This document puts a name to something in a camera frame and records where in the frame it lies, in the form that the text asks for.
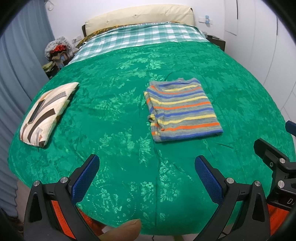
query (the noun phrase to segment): electrical outlet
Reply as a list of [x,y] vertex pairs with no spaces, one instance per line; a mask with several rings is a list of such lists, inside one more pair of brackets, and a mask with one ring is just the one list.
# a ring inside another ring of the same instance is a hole
[[206,19],[203,18],[203,17],[199,17],[199,18],[198,18],[198,21],[199,21],[200,23],[205,23]]
[[74,43],[76,43],[76,42],[78,42],[80,40],[82,40],[82,37],[81,37],[81,35],[78,35],[77,37],[75,37],[74,39],[72,39],[72,43],[74,44]]

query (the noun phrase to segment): green checkered blanket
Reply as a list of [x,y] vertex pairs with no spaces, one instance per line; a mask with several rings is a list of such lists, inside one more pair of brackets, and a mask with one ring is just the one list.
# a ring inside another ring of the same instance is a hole
[[207,42],[197,27],[181,23],[143,23],[123,26],[89,39],[70,64],[116,49],[183,41]]

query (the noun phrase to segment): pillow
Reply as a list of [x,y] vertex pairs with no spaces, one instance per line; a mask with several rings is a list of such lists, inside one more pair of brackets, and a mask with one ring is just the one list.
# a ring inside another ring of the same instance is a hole
[[103,29],[100,29],[100,30],[97,30],[89,35],[87,35],[86,37],[84,37],[84,39],[82,39],[79,44],[76,45],[76,48],[80,48],[85,42],[89,41],[92,37],[94,36],[97,36],[99,34],[102,34],[102,33],[105,33],[109,30],[112,30],[112,29],[115,29],[115,28],[119,28],[119,27],[124,27],[124,26],[129,26],[130,24],[128,25],[116,25],[116,26],[113,26],[113,27],[110,27],[110,28],[103,28]]
[[32,146],[44,147],[78,84],[73,82],[61,85],[41,95],[20,128],[21,141]]
[[116,25],[139,23],[178,22],[194,25],[191,7],[178,4],[152,4],[128,7],[108,12],[85,22],[85,32],[89,35],[97,30]]

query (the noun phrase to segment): striped shirt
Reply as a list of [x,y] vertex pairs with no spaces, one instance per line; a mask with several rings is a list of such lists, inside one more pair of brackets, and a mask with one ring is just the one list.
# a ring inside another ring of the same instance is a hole
[[223,132],[200,82],[151,81],[144,92],[154,141],[163,142]]

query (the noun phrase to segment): blue curtain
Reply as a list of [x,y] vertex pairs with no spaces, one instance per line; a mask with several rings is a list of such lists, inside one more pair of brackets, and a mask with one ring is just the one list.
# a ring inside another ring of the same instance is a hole
[[17,216],[17,178],[8,168],[8,148],[33,97],[48,81],[42,65],[54,40],[44,0],[31,0],[0,37],[0,207]]

